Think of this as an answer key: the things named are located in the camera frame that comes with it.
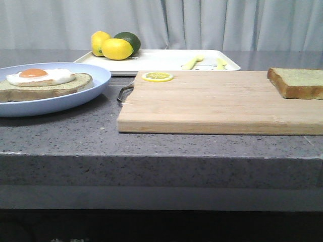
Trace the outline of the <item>light blue round plate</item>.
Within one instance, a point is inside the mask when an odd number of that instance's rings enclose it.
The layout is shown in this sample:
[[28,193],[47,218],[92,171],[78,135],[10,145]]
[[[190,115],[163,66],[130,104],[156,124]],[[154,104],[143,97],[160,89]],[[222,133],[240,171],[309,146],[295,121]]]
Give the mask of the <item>light blue round plate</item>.
[[95,99],[108,86],[111,72],[105,68],[82,63],[38,63],[1,68],[1,80],[29,68],[68,69],[74,73],[87,73],[93,78],[93,87],[60,97],[21,102],[2,102],[1,117],[24,117],[58,112],[82,105]]

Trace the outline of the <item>bread slice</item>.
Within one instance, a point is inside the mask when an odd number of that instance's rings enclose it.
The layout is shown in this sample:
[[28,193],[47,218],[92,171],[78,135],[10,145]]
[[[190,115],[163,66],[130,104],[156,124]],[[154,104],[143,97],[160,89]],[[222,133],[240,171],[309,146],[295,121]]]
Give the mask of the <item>bread slice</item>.
[[269,68],[267,78],[283,98],[322,100],[322,70]]
[[87,73],[76,73],[76,79],[63,84],[41,87],[19,87],[7,80],[1,81],[1,102],[32,101],[77,93],[93,87],[93,78]]

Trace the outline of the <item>fried egg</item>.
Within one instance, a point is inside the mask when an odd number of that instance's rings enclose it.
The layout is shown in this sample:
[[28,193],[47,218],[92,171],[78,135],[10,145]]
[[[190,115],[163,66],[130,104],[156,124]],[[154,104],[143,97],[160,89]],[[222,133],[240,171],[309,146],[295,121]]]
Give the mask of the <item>fried egg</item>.
[[6,76],[6,80],[19,87],[41,87],[68,83],[75,80],[76,74],[67,69],[31,68]]

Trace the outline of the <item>white rectangular tray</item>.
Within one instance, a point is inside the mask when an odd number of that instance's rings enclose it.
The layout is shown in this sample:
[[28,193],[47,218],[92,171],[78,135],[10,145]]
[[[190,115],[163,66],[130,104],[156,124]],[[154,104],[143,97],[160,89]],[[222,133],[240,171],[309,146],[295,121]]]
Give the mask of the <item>white rectangular tray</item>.
[[[181,66],[197,55],[204,59],[197,62],[193,71],[238,71],[240,66],[218,50],[196,49],[141,49],[125,60],[110,60],[88,52],[76,63],[95,65],[110,70],[113,76],[136,76],[138,71],[180,71]],[[217,70],[217,58],[227,62],[226,70]]]

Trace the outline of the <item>lemon slice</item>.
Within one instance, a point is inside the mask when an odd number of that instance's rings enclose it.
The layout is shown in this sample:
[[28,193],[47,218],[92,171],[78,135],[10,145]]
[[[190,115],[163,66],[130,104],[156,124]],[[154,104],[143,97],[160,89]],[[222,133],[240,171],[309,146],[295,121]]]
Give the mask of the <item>lemon slice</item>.
[[174,76],[165,72],[148,72],[142,75],[142,79],[150,82],[167,82],[171,81]]

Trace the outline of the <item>yellow plastic fork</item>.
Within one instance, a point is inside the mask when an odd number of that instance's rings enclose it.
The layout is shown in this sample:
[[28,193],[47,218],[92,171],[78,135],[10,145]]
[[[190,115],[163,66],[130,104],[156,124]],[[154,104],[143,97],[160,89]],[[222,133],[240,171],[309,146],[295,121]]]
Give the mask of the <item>yellow plastic fork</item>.
[[184,65],[181,66],[182,70],[191,70],[196,65],[197,62],[200,62],[204,59],[203,55],[197,55],[193,57],[191,60],[186,62]]

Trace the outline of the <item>wooden cutting board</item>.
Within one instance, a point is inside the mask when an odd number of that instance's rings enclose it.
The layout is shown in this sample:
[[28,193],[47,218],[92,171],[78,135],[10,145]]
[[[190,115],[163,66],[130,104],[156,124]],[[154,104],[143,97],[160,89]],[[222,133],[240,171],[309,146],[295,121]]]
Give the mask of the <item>wooden cutting board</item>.
[[322,101],[283,98],[265,71],[174,71],[167,82],[139,72],[118,130],[130,133],[321,135]]

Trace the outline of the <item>yellow plastic knife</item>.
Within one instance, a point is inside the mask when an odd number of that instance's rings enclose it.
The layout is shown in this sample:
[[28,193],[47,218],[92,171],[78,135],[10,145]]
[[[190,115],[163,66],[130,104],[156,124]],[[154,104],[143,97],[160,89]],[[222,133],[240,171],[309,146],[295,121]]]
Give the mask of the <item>yellow plastic knife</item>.
[[217,70],[226,70],[227,62],[222,58],[217,58]]

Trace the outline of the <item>front yellow lemon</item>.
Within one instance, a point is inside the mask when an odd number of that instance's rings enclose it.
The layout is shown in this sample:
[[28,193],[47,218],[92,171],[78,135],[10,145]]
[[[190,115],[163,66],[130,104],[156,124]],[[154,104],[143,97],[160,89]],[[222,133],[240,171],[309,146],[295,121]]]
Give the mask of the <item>front yellow lemon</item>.
[[102,54],[112,60],[127,59],[133,53],[132,45],[123,39],[110,38],[101,45]]

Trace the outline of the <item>yellow lemon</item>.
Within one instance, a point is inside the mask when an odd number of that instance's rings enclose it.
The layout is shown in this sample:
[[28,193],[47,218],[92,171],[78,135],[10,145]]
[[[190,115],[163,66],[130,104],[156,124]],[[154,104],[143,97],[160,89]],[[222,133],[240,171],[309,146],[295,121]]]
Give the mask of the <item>yellow lemon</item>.
[[110,38],[101,45],[102,54],[112,60],[127,59],[133,53],[132,45],[123,39]]
[[103,32],[103,31],[97,31],[92,34],[91,36],[91,49],[92,53],[95,56],[103,56],[101,46],[104,41],[110,39],[110,34]]

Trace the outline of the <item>green lime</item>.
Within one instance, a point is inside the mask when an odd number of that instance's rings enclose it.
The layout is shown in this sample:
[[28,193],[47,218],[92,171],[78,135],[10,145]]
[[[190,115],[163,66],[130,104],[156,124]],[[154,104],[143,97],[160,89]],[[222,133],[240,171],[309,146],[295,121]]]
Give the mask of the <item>green lime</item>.
[[141,41],[134,33],[121,32],[121,33],[116,34],[114,36],[114,38],[123,39],[123,40],[129,42],[133,48],[132,55],[135,55],[139,51],[139,49],[141,48]]

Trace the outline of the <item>rear yellow lemon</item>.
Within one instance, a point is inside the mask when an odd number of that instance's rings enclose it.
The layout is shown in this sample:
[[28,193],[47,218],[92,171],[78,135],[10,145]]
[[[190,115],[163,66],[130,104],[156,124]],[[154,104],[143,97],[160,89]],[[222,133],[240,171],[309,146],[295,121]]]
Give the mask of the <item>rear yellow lemon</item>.
[[103,32],[103,31],[97,31],[92,34],[91,36],[91,49],[92,53],[95,56],[103,56],[101,46],[104,41],[110,39],[110,34]]

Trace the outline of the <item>white curtain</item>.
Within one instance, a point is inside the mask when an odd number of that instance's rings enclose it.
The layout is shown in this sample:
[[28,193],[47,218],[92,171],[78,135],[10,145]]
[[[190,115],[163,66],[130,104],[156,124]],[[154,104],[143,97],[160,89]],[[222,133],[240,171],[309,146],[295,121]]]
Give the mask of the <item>white curtain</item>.
[[4,49],[89,49],[96,31],[146,49],[321,51],[322,1],[1,1]]

